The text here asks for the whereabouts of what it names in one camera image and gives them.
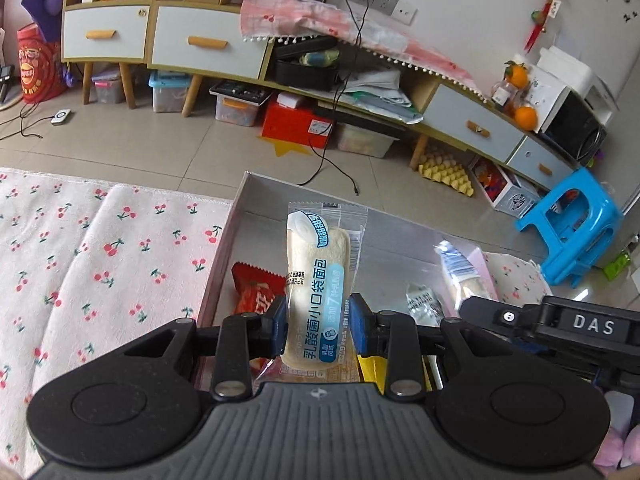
orange fruit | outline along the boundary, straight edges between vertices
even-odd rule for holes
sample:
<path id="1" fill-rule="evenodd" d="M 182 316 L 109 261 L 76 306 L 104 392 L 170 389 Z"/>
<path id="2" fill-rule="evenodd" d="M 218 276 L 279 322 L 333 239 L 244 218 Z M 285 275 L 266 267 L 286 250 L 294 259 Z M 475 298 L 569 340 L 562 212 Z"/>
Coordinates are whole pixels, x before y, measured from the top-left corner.
<path id="1" fill-rule="evenodd" d="M 516 108 L 513 119 L 519 127 L 527 132 L 532 132 L 538 126 L 538 113 L 530 106 Z"/>
<path id="2" fill-rule="evenodd" d="M 527 69 L 524 68 L 524 65 L 517 65 L 513 61 L 507 63 L 504 77 L 509 83 L 521 90 L 529 83 Z"/>

power cord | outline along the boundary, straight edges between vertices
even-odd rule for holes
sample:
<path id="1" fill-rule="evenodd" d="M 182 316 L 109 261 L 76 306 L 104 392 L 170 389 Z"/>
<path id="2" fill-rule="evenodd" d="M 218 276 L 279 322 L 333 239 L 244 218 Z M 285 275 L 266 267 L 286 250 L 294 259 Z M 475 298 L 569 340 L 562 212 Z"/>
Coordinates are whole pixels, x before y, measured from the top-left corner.
<path id="1" fill-rule="evenodd" d="M 18 113 L 18 115 L 16 115 L 15 117 L 0 123 L 0 126 L 3 126 L 4 124 L 11 123 L 11 122 L 15 121 L 16 119 L 20 119 L 20 129 L 17 132 L 14 132 L 12 134 L 6 135 L 4 137 L 0 137 L 0 140 L 5 140 L 5 139 L 8 139 L 9 137 L 13 137 L 13 136 L 16 136 L 18 134 L 20 134 L 23 137 L 37 137 L 39 139 L 42 139 L 43 137 L 41 135 L 38 135 L 38 134 L 25 134 L 24 133 L 25 130 L 27 130 L 28 128 L 31 128 L 32 126 L 35 126 L 40 121 L 46 121 L 46 120 L 52 120 L 53 119 L 54 116 L 42 117 L 42 118 L 39 118 L 37 121 L 34 121 L 33 123 L 28 124 L 27 126 L 24 126 L 24 120 L 26 118 L 28 118 L 30 115 L 32 115 L 37 110 L 39 105 L 40 105 L 40 103 L 35 103 L 35 104 L 25 103 L 22 106 L 22 108 L 20 109 L 20 113 Z"/>
<path id="2" fill-rule="evenodd" d="M 349 4 L 349 0 L 344 0 L 345 3 L 347 4 L 347 7 L 349 8 L 349 12 L 351 14 L 351 19 L 353 20 L 353 23 L 355 24 L 356 28 L 358 29 L 358 34 L 356 36 L 356 41 L 354 43 L 355 47 L 356 47 L 356 52 L 353 56 L 353 62 L 351 64 L 351 69 L 349 70 L 349 73 L 347 74 L 347 77 L 344 79 L 344 82 L 339 84 L 337 86 L 337 88 L 335 89 L 334 92 L 334 98 L 332 100 L 332 109 L 331 109 L 331 122 L 332 124 L 329 124 L 329 126 L 327 126 L 322 132 L 320 132 L 319 134 L 316 134 L 318 136 L 323 136 L 325 133 L 327 133 L 333 124 L 335 124 L 335 111 L 338 107 L 338 102 L 340 101 L 340 98 L 342 97 L 342 95 L 344 94 L 345 90 L 347 89 L 347 85 L 349 83 L 349 79 L 351 78 L 351 74 L 353 73 L 353 69 L 356 65 L 356 62 L 358 60 L 358 54 L 360 53 L 360 47 L 362 46 L 362 28 L 364 27 L 364 20 L 365 17 L 367 15 L 367 12 L 369 11 L 369 4 L 370 4 L 370 0 L 367 0 L 367 8 L 365 9 L 363 15 L 362 15 L 362 23 L 360 25 L 358 25 L 358 20 L 356 20 L 356 17 L 353 13 L 353 9 L 351 9 L 351 5 Z M 306 180 L 305 182 L 303 182 L 302 184 L 298 184 L 299 186 L 306 186 L 306 184 L 311 183 L 311 181 L 313 179 L 315 179 L 316 176 L 318 176 L 318 174 L 320 173 L 320 171 L 322 171 L 322 166 L 324 165 L 324 162 L 327 161 L 329 164 L 331 164 L 336 170 L 340 171 L 340 173 L 342 173 L 344 176 L 346 176 L 349 180 L 351 180 L 351 183 L 353 184 L 353 192 L 356 194 L 356 196 L 358 196 L 360 194 L 360 190 L 358 189 L 358 184 L 356 184 L 356 181 L 353 179 L 353 177 L 346 173 L 345 171 L 343 171 L 341 168 L 339 168 L 332 160 L 330 160 L 329 158 L 327 158 L 326 156 L 326 147 L 329 144 L 329 135 L 327 135 L 327 139 L 326 142 L 324 144 L 324 148 L 322 149 L 322 155 L 318 152 L 316 152 L 316 149 L 311 145 L 311 142 L 309 142 L 309 147 L 311 148 L 311 150 L 321 158 L 320 160 L 320 165 L 318 166 L 318 169 L 316 170 L 316 172 L 311 175 L 311 177 Z"/>

wooden cabinet leg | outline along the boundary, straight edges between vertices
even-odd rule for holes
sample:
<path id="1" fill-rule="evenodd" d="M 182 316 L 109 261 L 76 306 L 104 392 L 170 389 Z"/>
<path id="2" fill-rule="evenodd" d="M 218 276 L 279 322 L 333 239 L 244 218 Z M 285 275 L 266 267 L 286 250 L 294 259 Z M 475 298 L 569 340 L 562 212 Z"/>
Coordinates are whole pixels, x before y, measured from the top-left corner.
<path id="1" fill-rule="evenodd" d="M 182 116 L 189 117 L 193 110 L 193 105 L 196 103 L 198 92 L 200 91 L 200 85 L 202 84 L 202 76 L 200 74 L 194 74 L 191 77 L 191 83 L 189 85 L 189 91 L 187 97 L 184 100 L 184 106 L 182 107 Z"/>
<path id="2" fill-rule="evenodd" d="M 82 104 L 89 104 L 89 97 L 91 95 L 91 76 L 94 71 L 94 64 L 87 61 L 84 64 L 84 72 L 82 72 Z"/>
<path id="3" fill-rule="evenodd" d="M 409 162 L 409 168 L 414 171 L 417 171 L 418 166 L 420 165 L 420 157 L 424 155 L 424 150 L 427 147 L 429 142 L 429 136 L 427 134 L 420 134 L 420 139 L 418 139 L 417 144 L 415 145 L 414 156 L 411 158 L 411 162 Z"/>
<path id="4" fill-rule="evenodd" d="M 120 77 L 124 88 L 124 97 L 130 110 L 136 107 L 136 97 L 133 95 L 133 82 L 131 81 L 131 71 L 128 63 L 120 63 Z"/>

drawer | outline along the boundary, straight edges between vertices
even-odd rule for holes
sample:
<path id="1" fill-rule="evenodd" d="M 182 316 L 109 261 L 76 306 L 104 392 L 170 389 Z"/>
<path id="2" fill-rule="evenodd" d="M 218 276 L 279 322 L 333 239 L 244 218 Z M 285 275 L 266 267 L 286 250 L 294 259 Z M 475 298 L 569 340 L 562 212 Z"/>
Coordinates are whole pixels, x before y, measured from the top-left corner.
<path id="1" fill-rule="evenodd" d="M 151 63 L 257 78 L 266 48 L 242 40 L 239 14 L 160 7 Z"/>
<path id="2" fill-rule="evenodd" d="M 524 140 L 507 166 L 547 189 L 553 189 L 574 172 L 568 163 L 530 137 Z"/>
<path id="3" fill-rule="evenodd" d="M 63 59 L 145 57 L 149 6 L 93 7 L 65 12 Z"/>
<path id="4" fill-rule="evenodd" d="M 508 121 L 444 85 L 438 86 L 423 123 L 501 162 L 509 158 L 524 136 Z"/>

storage box with blue lid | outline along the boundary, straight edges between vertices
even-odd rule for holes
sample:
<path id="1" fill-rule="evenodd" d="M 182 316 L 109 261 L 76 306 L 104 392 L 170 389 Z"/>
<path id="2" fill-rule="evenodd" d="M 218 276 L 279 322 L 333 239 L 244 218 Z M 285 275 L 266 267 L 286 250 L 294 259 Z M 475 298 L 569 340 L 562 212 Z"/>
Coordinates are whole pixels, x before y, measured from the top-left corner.
<path id="1" fill-rule="evenodd" d="M 190 84 L 191 76 L 183 72 L 152 72 L 149 86 L 154 89 L 154 111 L 181 112 Z"/>

